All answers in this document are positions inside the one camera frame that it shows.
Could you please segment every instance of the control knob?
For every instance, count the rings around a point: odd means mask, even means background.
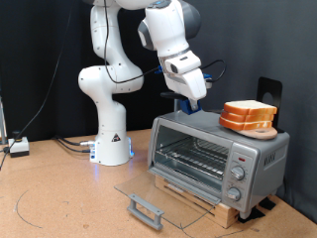
[[[231,169],[231,175],[236,179],[236,180],[241,180],[245,177],[245,171],[241,167],[234,167]]]
[[[236,200],[238,201],[241,197],[241,194],[240,194],[240,191],[235,188],[235,187],[231,187],[229,190],[228,190],[228,193],[227,193],[227,196],[233,200]]]

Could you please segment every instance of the wooden block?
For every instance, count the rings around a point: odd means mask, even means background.
[[[205,216],[224,228],[230,227],[238,220],[238,210],[223,203],[215,205],[212,202],[200,198],[196,194],[176,186],[159,176],[156,176],[156,187],[202,214],[208,212]]]

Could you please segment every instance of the bread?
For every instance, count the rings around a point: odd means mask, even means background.
[[[260,128],[270,128],[271,127],[271,121],[258,121],[258,122],[234,122],[229,121],[223,117],[219,118],[220,125],[237,130],[254,130],[254,129],[260,129]]]
[[[230,112],[222,112],[221,117],[234,122],[272,121],[274,119],[273,114],[238,115]]]
[[[277,112],[276,107],[254,100],[226,102],[224,110],[238,115],[272,115]]]

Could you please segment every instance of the black cable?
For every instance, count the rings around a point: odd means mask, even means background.
[[[67,140],[64,139],[62,136],[59,136],[59,135],[55,135],[55,136],[53,137],[53,139],[60,139],[60,140],[66,142],[67,144],[69,144],[69,145],[71,145],[71,146],[80,146],[80,143],[67,141]]]
[[[45,104],[47,103],[47,100],[49,98],[49,95],[50,95],[50,92],[52,90],[52,86],[53,86],[53,82],[54,82],[54,79],[55,79],[55,76],[56,76],[56,72],[57,72],[57,68],[58,68],[58,65],[59,65],[59,61],[60,61],[60,58],[61,58],[61,54],[63,52],[63,47],[65,45],[65,40],[66,40],[66,35],[67,35],[67,32],[68,32],[68,28],[69,28],[69,23],[70,23],[70,17],[71,17],[71,11],[72,11],[72,7],[73,7],[73,3],[74,3],[74,0],[72,0],[72,3],[71,3],[71,7],[70,7],[70,10],[69,10],[69,16],[68,16],[68,21],[67,21],[67,27],[66,27],[66,31],[65,31],[65,35],[63,37],[63,41],[62,41],[62,45],[61,45],[61,50],[60,50],[60,53],[59,53],[59,56],[58,56],[58,59],[57,59],[57,63],[56,63],[56,66],[55,66],[55,70],[54,70],[54,73],[53,73],[53,78],[52,78],[52,81],[51,81],[51,85],[49,87],[49,91],[47,93],[47,96],[40,108],[40,110],[38,111],[38,113],[31,119],[31,121],[25,126],[25,128],[23,128],[23,130],[20,132],[20,134],[14,138],[14,141],[12,143],[12,145],[10,146],[9,150],[6,152],[6,154],[4,155],[3,159],[2,159],[2,162],[1,162],[1,165],[0,165],[0,171],[2,169],[2,166],[3,166],[3,163],[8,155],[8,153],[10,152],[10,149],[13,147],[13,145],[16,143],[16,139],[17,138],[20,138],[21,135],[24,133],[24,131],[31,125],[31,123],[39,116],[39,114],[41,113],[42,109],[44,108]]]
[[[82,151],[77,151],[74,150],[70,147],[68,147],[66,144],[64,144],[62,141],[60,141],[59,139],[56,139],[58,142],[60,142],[63,146],[65,146],[66,148],[68,148],[69,150],[73,151],[73,152],[79,152],[79,153],[90,153],[90,150],[82,150]]]
[[[209,67],[209,66],[215,64],[216,62],[222,62],[222,63],[224,64],[224,69],[222,70],[222,72],[220,73],[220,75],[219,75],[216,79],[207,79],[207,80],[206,80],[207,82],[216,82],[216,81],[218,81],[218,80],[225,74],[225,72],[226,72],[226,70],[227,70],[227,64],[226,64],[225,61],[222,60],[222,59],[214,60],[214,61],[210,62],[209,64],[200,67],[200,69],[205,69],[205,68],[207,68],[207,67]]]
[[[139,77],[145,76],[145,75],[147,75],[147,74],[149,74],[149,73],[151,73],[151,72],[153,72],[153,71],[158,70],[159,68],[158,68],[158,67],[155,67],[155,68],[153,68],[153,69],[151,69],[151,70],[149,70],[149,71],[147,71],[147,72],[141,74],[140,76],[136,76],[136,77],[133,77],[133,78],[124,80],[124,81],[120,81],[120,82],[115,81],[115,80],[111,77],[110,72],[109,72],[108,67],[107,67],[107,58],[106,58],[106,57],[107,57],[107,44],[108,44],[108,38],[109,38],[109,23],[108,23],[108,11],[107,11],[106,0],[104,0],[104,4],[105,4],[105,14],[106,14],[106,23],[107,23],[107,38],[106,38],[106,43],[105,43],[104,59],[105,59],[106,70],[107,70],[107,72],[108,72],[108,75],[109,75],[111,81],[113,81],[114,83],[117,83],[117,84],[125,83],[125,82],[128,82],[128,81],[133,81],[133,80],[135,80],[135,79],[137,79],[137,78],[139,78]]]

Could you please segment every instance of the wooden table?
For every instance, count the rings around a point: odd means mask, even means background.
[[[164,220],[162,231],[145,225],[114,185],[148,169],[150,134],[128,133],[136,155],[119,167],[91,164],[55,141],[31,143],[28,157],[8,157],[0,172],[0,237],[317,237],[316,224],[276,196],[272,211],[261,209],[265,217],[229,229],[205,217],[184,230]]]

